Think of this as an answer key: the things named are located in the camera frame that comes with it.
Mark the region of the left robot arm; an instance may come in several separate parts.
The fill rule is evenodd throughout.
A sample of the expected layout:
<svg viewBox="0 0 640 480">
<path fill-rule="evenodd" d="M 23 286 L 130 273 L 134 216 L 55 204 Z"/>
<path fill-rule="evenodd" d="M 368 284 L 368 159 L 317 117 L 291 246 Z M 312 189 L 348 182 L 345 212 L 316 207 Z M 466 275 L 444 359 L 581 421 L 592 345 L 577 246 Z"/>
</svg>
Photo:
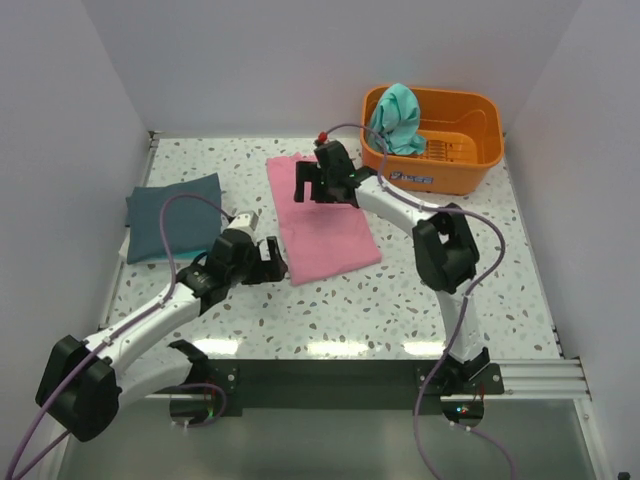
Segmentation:
<svg viewBox="0 0 640 480">
<path fill-rule="evenodd" d="M 224 301 L 237 284 L 284 279 L 288 267 L 274 236 L 266 238 L 269 257 L 251 234 L 227 228 L 207 253 L 180 269 L 174 283 L 154 300 L 112 327 L 84 340 L 59 340 L 46 364 L 35 400 L 82 442 L 101 434 L 113 421 L 136 381 L 129 367 L 182 325 Z"/>
</svg>

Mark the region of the pink t-shirt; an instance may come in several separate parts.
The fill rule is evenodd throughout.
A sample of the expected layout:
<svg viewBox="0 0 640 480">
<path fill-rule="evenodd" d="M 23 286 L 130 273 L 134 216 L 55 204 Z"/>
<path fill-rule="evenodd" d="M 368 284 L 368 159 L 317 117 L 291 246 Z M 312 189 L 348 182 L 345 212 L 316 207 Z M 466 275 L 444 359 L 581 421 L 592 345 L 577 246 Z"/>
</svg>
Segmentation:
<svg viewBox="0 0 640 480">
<path fill-rule="evenodd" d="M 294 201 L 300 154 L 266 161 L 291 283 L 300 286 L 378 264 L 382 254 L 363 211 L 342 204 Z"/>
</svg>

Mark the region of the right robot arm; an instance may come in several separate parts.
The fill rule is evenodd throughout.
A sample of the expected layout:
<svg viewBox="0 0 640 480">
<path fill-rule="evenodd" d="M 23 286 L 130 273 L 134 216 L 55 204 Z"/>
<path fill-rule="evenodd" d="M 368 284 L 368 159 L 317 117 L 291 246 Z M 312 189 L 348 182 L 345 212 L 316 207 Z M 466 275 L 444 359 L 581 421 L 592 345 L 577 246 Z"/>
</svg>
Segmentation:
<svg viewBox="0 0 640 480">
<path fill-rule="evenodd" d="M 456 392 L 469 392 L 480 382 L 490 359 L 468 293 L 479 251 L 460 208 L 425 202 L 373 168 L 355 167 L 338 141 L 317 146 L 314 154 L 314 161 L 296 163 L 294 200 L 348 204 L 377 215 L 411 237 L 417 273 L 436 293 L 445 327 L 446 382 Z"/>
</svg>

